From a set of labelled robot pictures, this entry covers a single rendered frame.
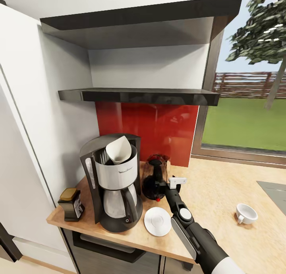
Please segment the bottle of coffee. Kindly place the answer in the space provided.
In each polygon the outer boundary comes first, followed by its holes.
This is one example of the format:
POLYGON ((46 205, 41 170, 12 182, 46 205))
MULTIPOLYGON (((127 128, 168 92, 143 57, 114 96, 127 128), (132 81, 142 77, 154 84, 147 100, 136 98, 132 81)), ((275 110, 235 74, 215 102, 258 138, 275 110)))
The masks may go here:
POLYGON ((85 206, 80 201, 81 190, 67 188, 60 196, 58 204, 64 209, 65 222, 79 222, 85 206))

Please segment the saucer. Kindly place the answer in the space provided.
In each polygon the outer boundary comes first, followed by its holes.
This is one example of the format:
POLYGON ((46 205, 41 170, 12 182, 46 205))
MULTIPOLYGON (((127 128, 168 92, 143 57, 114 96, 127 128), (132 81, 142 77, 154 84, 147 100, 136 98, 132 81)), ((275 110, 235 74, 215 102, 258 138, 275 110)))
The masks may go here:
POLYGON ((149 209, 145 214, 144 223, 147 230, 155 236, 168 234, 172 227, 169 213, 160 207, 149 209))

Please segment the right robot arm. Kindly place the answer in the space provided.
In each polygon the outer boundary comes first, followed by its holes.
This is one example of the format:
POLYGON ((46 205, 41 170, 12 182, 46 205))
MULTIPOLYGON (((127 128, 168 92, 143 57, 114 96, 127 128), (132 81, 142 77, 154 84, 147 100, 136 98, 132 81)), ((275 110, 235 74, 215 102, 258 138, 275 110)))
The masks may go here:
POLYGON ((154 176, 158 194, 165 194, 173 213, 171 225, 204 274, 245 274, 231 257, 217 244, 213 234, 195 222, 192 213, 179 195, 185 177, 170 177, 170 183, 158 183, 154 176))

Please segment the coffee cup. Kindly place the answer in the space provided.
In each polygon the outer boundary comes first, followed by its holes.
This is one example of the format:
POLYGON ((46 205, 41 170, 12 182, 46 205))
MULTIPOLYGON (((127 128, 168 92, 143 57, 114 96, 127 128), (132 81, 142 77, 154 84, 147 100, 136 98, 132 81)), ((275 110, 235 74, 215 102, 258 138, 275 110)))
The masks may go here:
POLYGON ((236 206, 236 214, 239 223, 252 224, 258 219, 256 211, 246 204, 238 204, 236 206))

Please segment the paper coffee filter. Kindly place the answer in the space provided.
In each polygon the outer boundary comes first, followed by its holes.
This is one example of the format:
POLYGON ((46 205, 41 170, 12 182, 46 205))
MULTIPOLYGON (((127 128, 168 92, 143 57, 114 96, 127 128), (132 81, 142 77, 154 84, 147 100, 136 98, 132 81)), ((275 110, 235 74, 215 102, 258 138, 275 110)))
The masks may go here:
POLYGON ((106 146, 106 152, 114 165, 118 165, 131 156, 131 146, 125 136, 111 142, 106 146))

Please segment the electric kettle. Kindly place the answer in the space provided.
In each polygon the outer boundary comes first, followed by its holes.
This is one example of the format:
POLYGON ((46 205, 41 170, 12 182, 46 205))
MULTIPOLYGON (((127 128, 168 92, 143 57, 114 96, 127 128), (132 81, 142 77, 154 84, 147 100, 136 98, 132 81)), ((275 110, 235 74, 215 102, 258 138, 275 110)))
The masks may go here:
POLYGON ((155 188, 154 176, 158 183, 167 183, 168 175, 164 158, 157 154, 152 154, 145 162, 142 174, 142 192, 150 200, 157 202, 162 199, 165 194, 158 194, 158 189, 155 188))

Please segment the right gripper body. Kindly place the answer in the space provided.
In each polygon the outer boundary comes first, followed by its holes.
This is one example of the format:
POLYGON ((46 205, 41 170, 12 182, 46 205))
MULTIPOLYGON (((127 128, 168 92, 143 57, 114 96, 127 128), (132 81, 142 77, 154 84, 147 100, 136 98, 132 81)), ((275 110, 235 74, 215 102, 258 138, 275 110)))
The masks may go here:
POLYGON ((176 189, 170 189, 168 186, 168 183, 159 183, 158 184, 158 194, 165 194, 165 197, 167 198, 167 202, 169 199, 173 196, 180 196, 181 184, 176 185, 176 189))

